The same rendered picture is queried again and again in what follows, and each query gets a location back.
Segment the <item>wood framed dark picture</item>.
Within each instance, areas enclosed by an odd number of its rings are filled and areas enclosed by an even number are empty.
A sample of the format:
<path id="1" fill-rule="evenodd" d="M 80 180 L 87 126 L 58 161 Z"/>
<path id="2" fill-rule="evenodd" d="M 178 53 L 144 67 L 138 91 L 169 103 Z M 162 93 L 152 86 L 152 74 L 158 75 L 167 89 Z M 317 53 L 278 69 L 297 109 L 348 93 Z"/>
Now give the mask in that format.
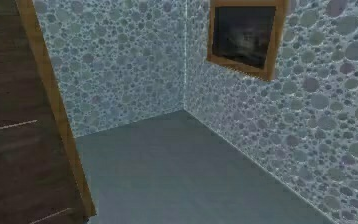
<path id="1" fill-rule="evenodd" d="M 210 0 L 206 59 L 271 81 L 289 2 Z"/>

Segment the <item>dark brown wooden cupboard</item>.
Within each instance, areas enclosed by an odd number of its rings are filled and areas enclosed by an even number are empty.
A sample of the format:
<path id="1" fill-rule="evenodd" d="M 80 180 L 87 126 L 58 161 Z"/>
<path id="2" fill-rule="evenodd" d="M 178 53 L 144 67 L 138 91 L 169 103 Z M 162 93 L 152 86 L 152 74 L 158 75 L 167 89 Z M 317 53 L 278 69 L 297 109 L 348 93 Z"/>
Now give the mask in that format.
<path id="1" fill-rule="evenodd" d="M 0 0 L 0 224 L 96 210 L 32 0 Z"/>

